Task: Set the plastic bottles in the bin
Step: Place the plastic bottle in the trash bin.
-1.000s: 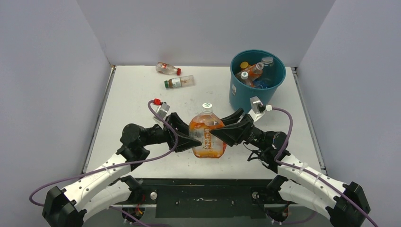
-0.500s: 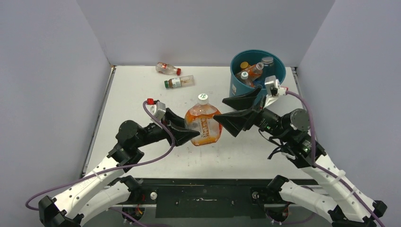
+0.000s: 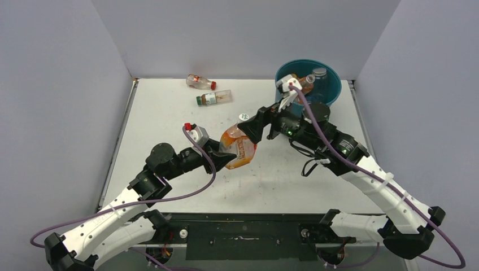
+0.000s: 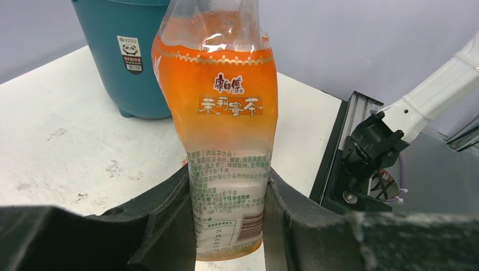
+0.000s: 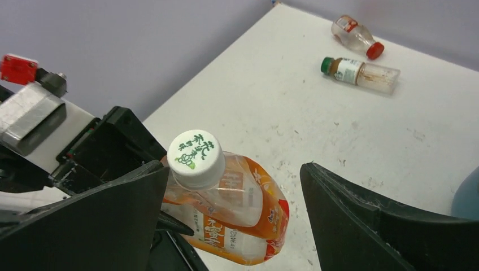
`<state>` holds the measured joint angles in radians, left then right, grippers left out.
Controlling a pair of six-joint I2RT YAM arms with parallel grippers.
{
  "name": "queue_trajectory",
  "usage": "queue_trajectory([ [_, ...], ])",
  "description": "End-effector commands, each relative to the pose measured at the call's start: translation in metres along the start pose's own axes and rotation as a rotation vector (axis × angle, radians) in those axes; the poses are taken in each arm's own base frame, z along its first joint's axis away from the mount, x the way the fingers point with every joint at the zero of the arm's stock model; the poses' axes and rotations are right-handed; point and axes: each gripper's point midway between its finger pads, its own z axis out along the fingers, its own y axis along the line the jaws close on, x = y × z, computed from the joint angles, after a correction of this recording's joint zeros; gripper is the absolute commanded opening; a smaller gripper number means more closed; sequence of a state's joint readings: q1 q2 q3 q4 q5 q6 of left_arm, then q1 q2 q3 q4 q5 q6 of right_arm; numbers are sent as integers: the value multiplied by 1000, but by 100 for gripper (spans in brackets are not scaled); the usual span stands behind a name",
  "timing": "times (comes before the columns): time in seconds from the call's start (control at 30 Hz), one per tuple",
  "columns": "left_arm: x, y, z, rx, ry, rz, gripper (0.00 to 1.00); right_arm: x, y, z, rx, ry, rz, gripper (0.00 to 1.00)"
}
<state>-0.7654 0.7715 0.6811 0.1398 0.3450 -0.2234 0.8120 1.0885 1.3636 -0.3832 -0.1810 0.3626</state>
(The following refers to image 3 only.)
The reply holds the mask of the crushed orange label bottle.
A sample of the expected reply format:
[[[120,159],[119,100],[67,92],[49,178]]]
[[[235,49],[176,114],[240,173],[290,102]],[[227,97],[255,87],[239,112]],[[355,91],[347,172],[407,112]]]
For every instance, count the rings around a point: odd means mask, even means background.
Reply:
[[[219,151],[237,155],[225,166],[227,169],[232,170],[242,167],[249,164],[254,158],[257,145],[238,127],[238,124],[249,120],[249,118],[246,113],[240,114],[238,121],[229,127],[220,138]]]

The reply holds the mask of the green cap coffee bottle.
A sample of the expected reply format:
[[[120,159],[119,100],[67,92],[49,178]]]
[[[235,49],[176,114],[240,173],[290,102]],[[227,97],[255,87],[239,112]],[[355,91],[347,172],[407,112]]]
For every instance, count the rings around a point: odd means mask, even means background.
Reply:
[[[231,90],[214,91],[196,97],[198,106],[211,106],[222,103],[229,103],[233,100]]]

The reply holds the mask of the slim orange label bottle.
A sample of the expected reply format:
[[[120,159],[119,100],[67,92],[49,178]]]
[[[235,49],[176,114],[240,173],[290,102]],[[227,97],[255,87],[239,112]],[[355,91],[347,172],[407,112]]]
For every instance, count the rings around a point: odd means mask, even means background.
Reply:
[[[315,80],[316,80],[316,77],[313,74],[309,74],[299,79],[299,83],[302,87],[302,93],[304,95],[307,95],[313,90]]]

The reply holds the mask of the red cap clear bottle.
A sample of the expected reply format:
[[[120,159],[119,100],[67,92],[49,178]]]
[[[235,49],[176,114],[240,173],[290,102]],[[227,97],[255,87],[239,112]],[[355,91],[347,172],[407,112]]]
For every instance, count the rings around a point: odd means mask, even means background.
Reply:
[[[195,89],[211,89],[211,90],[216,90],[216,81],[210,81],[209,79],[194,75],[194,74],[189,74],[186,78],[186,84],[187,86]]]

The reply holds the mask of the clear plastic jar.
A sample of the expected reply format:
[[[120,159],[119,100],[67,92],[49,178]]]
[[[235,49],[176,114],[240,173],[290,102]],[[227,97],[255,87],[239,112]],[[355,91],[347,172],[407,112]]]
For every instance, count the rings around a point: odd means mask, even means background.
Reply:
[[[324,67],[318,67],[312,70],[315,76],[313,94],[317,97],[326,98],[328,88],[328,71]]]

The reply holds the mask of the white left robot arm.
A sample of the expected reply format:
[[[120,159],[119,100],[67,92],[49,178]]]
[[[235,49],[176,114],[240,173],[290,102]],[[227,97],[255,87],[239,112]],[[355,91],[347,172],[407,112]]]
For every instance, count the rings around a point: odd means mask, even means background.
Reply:
[[[237,157],[220,152],[219,147],[212,139],[200,150],[189,147],[179,154],[168,143],[154,146],[143,170],[98,217],[44,240],[46,261],[52,270],[95,270],[129,247],[150,240],[164,242],[168,220],[149,208],[171,191],[169,180],[199,167],[211,174]]]

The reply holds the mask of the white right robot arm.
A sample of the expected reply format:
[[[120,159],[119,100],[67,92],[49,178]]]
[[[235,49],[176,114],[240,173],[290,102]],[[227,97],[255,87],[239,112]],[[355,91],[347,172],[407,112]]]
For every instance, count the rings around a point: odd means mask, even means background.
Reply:
[[[293,146],[302,145],[315,162],[358,188],[382,210],[381,216],[329,210],[319,227],[323,240],[351,237],[382,243],[404,259],[420,256],[430,248],[445,218],[444,210],[406,192],[360,142],[331,124],[329,116],[330,108],[321,102],[304,107],[300,115],[274,104],[260,108],[239,129],[254,143],[262,140],[265,126],[270,127],[268,139],[287,136]]]

